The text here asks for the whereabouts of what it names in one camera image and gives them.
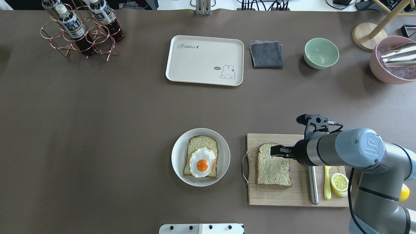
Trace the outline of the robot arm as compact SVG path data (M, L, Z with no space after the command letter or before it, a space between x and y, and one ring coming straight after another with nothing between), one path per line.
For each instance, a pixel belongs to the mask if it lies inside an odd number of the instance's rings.
M293 147L273 146L270 154L304 166L350 166L360 171L350 207L350 233L415 233L415 211L399 204L403 183L415 179L413 151L383 142L372 129L353 128L302 139Z

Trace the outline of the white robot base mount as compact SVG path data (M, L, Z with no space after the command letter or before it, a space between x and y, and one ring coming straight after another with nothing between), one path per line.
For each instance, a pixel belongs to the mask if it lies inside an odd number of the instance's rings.
M165 224L159 228L159 234L244 234L244 224L207 223L207 224Z

